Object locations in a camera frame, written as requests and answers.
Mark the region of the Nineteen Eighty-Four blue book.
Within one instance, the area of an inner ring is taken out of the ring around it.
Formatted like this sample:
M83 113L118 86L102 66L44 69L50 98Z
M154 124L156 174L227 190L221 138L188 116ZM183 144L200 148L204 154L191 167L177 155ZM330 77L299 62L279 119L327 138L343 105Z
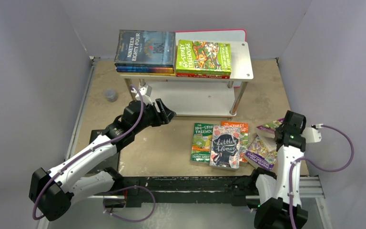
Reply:
M166 67L175 64L176 33L119 30L115 66Z

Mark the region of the purple Treehouse book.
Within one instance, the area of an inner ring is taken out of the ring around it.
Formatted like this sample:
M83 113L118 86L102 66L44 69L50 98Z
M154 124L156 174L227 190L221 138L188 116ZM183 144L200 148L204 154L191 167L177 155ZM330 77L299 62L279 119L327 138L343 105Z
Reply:
M269 151L257 135L245 152L244 159L255 168L272 171L277 161L277 152Z

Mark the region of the white two-tier metal shelf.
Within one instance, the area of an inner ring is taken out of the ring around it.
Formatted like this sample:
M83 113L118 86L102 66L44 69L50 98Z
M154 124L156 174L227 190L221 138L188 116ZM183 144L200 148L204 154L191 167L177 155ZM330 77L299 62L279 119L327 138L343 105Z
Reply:
M232 73L229 79L188 78L168 75L119 74L126 83L138 79L152 91L150 98L178 116L234 117L248 83L253 79L247 42L230 41Z

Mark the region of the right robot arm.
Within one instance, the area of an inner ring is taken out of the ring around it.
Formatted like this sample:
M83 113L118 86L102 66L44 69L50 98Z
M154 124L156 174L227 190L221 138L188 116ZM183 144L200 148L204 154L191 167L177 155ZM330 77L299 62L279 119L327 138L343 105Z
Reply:
M302 136L305 124L304 115L286 112L282 124L275 129L276 178L260 174L248 182L250 191L260 197L254 218L256 229L300 229L308 220L299 191L301 160L306 149Z

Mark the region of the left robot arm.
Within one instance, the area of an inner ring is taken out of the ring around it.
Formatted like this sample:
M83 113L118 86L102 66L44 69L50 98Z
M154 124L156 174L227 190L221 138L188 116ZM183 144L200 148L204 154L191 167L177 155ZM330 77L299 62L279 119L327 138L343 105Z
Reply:
M92 177L85 175L132 143L136 134L145 128L166 125L175 117L176 112L167 108L161 99L148 104L131 101L123 114L82 151L49 170L36 169L29 189L29 198L34 204L33 219L54 221L81 199L102 192L121 193L123 182L110 173L110 168Z

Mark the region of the red 13-Storey Treehouse book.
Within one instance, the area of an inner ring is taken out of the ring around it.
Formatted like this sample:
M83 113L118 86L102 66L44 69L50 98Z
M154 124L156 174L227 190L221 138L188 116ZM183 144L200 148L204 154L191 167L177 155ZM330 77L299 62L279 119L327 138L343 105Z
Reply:
M176 73L176 77L188 78L213 78L213 79L230 79L229 75L209 75L209 74L192 74L192 73Z

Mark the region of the orange Treehouse book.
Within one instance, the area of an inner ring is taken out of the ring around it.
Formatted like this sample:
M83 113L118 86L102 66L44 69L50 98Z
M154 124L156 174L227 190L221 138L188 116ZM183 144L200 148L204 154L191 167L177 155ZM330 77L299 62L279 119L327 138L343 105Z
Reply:
M248 150L249 145L249 125L248 123L242 122L232 122L232 121L222 121L223 126L232 126L240 128L240 164L246 164L247 161L244 159L244 154Z

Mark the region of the yellow book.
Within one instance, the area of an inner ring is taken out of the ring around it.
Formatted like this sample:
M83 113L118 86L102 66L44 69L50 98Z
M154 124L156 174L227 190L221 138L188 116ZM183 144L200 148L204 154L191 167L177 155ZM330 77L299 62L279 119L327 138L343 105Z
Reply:
M176 76L175 73L119 73L125 75Z

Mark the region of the green 65-Storey Treehouse book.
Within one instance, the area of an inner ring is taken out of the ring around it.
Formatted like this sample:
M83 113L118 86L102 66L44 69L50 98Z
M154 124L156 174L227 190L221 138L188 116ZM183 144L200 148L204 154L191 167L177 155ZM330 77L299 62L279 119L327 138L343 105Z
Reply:
M232 73L231 61L229 43L179 40L175 72L229 76Z

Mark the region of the Little Women book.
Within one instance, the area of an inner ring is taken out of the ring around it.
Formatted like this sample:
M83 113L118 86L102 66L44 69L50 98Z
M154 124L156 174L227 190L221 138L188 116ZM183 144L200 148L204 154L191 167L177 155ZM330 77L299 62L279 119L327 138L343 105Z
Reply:
M240 136L240 127L214 125L209 165L224 169L239 169Z

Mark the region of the Jane Eyre book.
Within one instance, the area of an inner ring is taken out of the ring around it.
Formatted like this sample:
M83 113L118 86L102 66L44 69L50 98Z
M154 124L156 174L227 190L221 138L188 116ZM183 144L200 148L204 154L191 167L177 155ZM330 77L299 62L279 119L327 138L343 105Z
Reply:
M119 73L174 74L174 68L168 68L168 67L118 66L116 67L116 71Z

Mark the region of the dark green Treehouse book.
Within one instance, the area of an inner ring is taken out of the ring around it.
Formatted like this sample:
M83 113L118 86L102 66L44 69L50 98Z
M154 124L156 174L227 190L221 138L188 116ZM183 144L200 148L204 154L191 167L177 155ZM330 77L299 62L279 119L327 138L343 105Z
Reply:
M213 124L195 123L190 160L192 162L210 163L210 147L213 135Z

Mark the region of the small clear plastic cup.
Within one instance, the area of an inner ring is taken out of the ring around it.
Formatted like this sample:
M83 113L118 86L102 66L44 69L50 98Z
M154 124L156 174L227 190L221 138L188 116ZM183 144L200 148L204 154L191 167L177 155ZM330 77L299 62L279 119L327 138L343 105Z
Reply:
M104 95L105 99L110 103L113 103L118 99L118 94L117 94L116 90L112 89L112 88L108 88L108 89L104 90L103 95Z

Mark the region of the black Moon Sixpence book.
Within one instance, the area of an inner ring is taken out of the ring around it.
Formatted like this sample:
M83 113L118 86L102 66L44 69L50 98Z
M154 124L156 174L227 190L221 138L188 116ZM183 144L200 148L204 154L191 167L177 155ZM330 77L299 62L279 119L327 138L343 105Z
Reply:
M99 135L101 135L103 131L104 130L102 130L102 129L91 130L89 144L92 143ZM87 175L90 176L93 174L98 174L101 171L103 171L105 168L108 168L108 167L112 167L113 169L118 170L119 158L120 158L119 153L116 153L115 155L106 158L105 160L100 162L98 165L93 167L89 172L87 172Z

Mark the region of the black aluminium base frame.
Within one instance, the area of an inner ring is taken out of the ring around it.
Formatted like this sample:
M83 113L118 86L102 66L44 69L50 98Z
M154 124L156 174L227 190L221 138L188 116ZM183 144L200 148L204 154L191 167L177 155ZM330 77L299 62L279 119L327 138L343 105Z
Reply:
M143 203L230 204L257 208L260 205L255 180L233 177L120 177L104 187L87 191L81 183L69 191L73 204L86 198L107 199L106 206L124 200L128 208Z

